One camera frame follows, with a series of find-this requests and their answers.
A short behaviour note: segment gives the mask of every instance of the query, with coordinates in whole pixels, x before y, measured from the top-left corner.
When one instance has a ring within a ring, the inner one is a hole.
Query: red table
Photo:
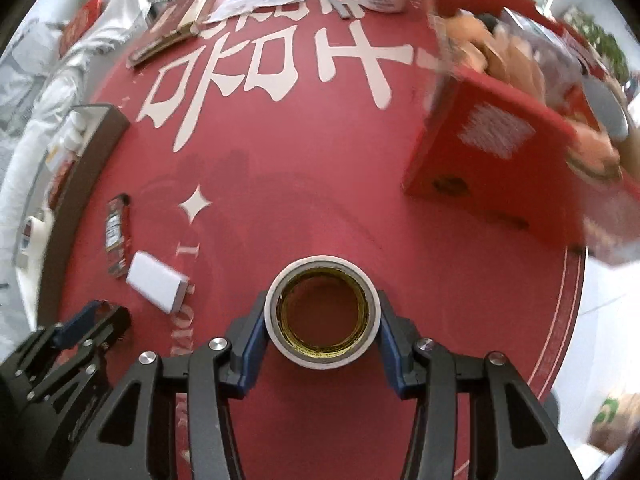
[[[319,0],[231,18],[140,72],[123,60],[94,96],[132,126],[84,212],[60,318],[93,298],[130,310],[132,340],[114,349],[112,378],[142,351],[181,354],[221,335],[288,263],[334,254],[360,266],[424,336],[475,356],[500,349],[539,397],[550,389],[584,259],[402,193],[418,88],[429,79],[420,49],[432,52],[434,38],[415,7],[393,16],[348,3],[360,20],[323,13]],[[132,198],[134,250],[195,284],[174,316],[107,275],[106,203],[121,192]],[[188,478],[184,401],[178,461]],[[249,480],[398,478],[414,416],[375,348],[318,372],[269,346],[257,386],[231,406]],[[462,474],[466,426],[459,435]]]

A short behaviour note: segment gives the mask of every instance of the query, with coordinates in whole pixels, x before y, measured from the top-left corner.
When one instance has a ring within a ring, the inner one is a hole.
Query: white star
[[[202,196],[200,186],[198,185],[196,191],[194,191],[187,200],[179,204],[179,206],[187,213],[189,224],[192,224],[196,215],[210,204],[211,202]]]

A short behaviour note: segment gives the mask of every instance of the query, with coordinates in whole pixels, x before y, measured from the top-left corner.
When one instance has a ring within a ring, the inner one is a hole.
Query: white scribble patch
[[[467,146],[509,160],[534,132],[527,121],[485,103],[474,107],[458,138]]]

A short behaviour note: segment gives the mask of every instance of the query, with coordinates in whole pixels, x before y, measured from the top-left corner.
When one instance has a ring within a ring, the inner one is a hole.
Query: yellow inner ring
[[[289,321],[287,320],[287,308],[289,306],[287,297],[289,293],[303,280],[307,280],[315,276],[333,276],[334,278],[339,278],[344,281],[351,287],[351,290],[356,295],[358,303],[358,321],[355,327],[345,339],[331,346],[315,346],[305,343],[296,335],[295,332],[293,332],[289,326]],[[369,309],[367,308],[367,301],[362,288],[351,276],[348,276],[337,269],[311,269],[301,272],[293,280],[287,283],[280,295],[280,298],[278,299],[278,304],[276,306],[276,320],[284,339],[293,346],[297,352],[317,359],[332,359],[346,354],[359,342],[369,323]]]

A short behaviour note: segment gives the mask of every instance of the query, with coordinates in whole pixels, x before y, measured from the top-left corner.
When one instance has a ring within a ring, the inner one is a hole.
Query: green plant
[[[582,34],[589,44],[602,56],[602,62],[621,85],[629,80],[629,67],[625,53],[618,46],[613,34],[606,32],[595,22],[595,18],[577,7],[564,16],[564,20]]]

